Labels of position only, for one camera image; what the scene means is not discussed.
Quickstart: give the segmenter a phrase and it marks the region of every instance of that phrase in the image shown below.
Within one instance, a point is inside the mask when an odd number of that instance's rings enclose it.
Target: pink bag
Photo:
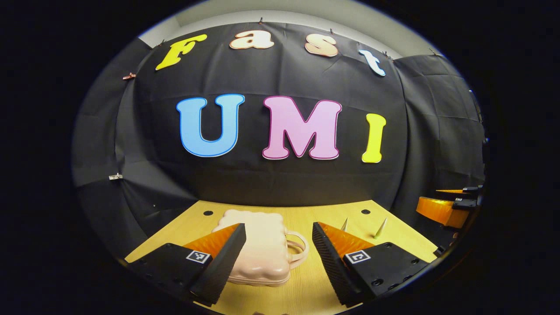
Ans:
[[[245,223],[247,240],[235,261],[229,281],[237,284],[256,286],[280,286],[290,278],[290,269],[299,266],[307,258],[309,245],[298,232],[289,231],[284,226],[280,214],[263,212],[227,210],[212,232],[236,223]],[[295,235],[303,241],[300,243],[286,239],[286,235]],[[288,245],[303,250],[299,254],[290,254]]]

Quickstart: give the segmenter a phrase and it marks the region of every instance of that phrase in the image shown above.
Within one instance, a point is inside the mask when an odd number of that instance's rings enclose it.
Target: yellow letter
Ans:
[[[338,54],[338,49],[333,46],[337,43],[334,38],[319,34],[309,34],[305,38],[309,43],[305,43],[305,50],[311,54],[334,57]]]
[[[270,33],[267,31],[246,31],[235,35],[230,47],[233,49],[259,48],[266,49],[274,45],[270,40]]]
[[[195,41],[203,41],[206,37],[206,34],[202,34],[178,41],[177,43],[171,45],[171,49],[169,49],[169,52],[165,56],[164,60],[157,65],[156,70],[173,66],[175,63],[178,63],[181,60],[179,53],[183,55],[188,53],[191,49],[193,49]]]
[[[381,161],[381,136],[383,135],[383,126],[387,124],[387,121],[383,116],[377,114],[368,114],[366,119],[370,123],[370,136],[367,139],[367,148],[362,155],[362,161],[379,163]]]

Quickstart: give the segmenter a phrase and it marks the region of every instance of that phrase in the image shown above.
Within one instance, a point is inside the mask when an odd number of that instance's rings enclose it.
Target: letter u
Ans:
[[[239,105],[245,101],[240,94],[224,94],[216,98],[222,108],[222,135],[218,140],[208,141],[202,137],[200,118],[206,99],[191,98],[177,104],[180,113],[181,142],[187,151],[196,156],[211,158],[228,153],[237,143]]]

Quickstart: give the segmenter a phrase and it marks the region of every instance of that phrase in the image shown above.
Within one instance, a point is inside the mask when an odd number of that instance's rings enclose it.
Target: table surface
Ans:
[[[436,259],[433,252],[437,247],[433,243],[374,201],[368,200],[312,207],[255,207],[198,201],[138,246],[125,260],[133,262],[165,243],[182,246],[206,236],[218,225],[218,221],[228,209],[281,214],[288,230],[301,233],[307,239],[310,249],[307,260],[291,270],[290,279],[282,286],[251,286],[228,282],[218,303],[210,307],[211,310],[223,314],[252,315],[258,312],[265,315],[331,315],[348,310],[338,302],[319,253],[313,245],[311,239],[313,222],[319,221],[341,228],[348,218],[346,232],[350,234],[374,245],[392,242],[426,262]],[[363,214],[361,212],[363,209],[371,213]],[[208,210],[213,211],[213,215],[203,215]],[[379,239],[374,239],[374,234],[385,218],[387,223],[383,233]],[[301,242],[298,237],[292,235],[287,238]]]

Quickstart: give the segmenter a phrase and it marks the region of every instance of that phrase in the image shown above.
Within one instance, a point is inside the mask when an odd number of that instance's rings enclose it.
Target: pink letter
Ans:
[[[335,101],[322,100],[316,105],[307,121],[304,120],[296,103],[288,96],[271,96],[264,100],[270,109],[270,139],[263,150],[263,157],[281,160],[290,155],[284,147],[284,133],[292,145],[293,152],[301,158],[315,136],[315,146],[309,156],[318,160],[338,157],[337,119],[342,106]]]

